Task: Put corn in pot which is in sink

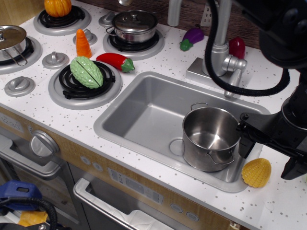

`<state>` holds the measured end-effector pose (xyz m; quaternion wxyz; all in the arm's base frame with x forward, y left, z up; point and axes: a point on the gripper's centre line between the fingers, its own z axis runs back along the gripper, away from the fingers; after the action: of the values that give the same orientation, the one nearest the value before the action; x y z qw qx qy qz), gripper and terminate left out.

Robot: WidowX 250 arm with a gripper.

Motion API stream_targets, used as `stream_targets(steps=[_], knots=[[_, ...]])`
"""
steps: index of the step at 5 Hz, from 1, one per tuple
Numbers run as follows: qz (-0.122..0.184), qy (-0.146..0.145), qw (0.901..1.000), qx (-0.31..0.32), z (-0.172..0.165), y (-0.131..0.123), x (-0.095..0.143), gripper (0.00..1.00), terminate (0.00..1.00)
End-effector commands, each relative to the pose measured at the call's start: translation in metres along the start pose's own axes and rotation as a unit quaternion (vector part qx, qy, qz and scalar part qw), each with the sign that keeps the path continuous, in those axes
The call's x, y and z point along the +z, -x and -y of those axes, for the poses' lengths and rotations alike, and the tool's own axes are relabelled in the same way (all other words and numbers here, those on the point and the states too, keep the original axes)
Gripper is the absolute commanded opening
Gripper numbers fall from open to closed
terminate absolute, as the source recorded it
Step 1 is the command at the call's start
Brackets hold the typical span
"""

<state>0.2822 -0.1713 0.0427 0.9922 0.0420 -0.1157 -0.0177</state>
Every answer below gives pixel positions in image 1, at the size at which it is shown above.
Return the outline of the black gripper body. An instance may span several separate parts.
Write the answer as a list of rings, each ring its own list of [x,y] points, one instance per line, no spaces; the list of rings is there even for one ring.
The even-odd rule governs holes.
[[[279,112],[271,115],[242,113],[237,126],[256,143],[289,157],[307,155],[307,91],[296,90]]]

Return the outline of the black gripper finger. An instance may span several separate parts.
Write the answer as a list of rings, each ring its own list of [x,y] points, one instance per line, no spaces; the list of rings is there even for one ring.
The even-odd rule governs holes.
[[[281,178],[293,180],[307,173],[307,162],[290,158],[286,163]]]
[[[242,134],[239,141],[239,155],[246,159],[254,148],[256,142],[247,134]]]

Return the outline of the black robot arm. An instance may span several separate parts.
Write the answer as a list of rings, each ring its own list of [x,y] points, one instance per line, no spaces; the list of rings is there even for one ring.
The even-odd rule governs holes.
[[[255,143],[289,157],[281,177],[307,172],[307,3],[304,0],[239,0],[243,15],[259,29],[263,55],[287,74],[300,73],[299,84],[272,115],[243,113],[239,154],[246,158]]]

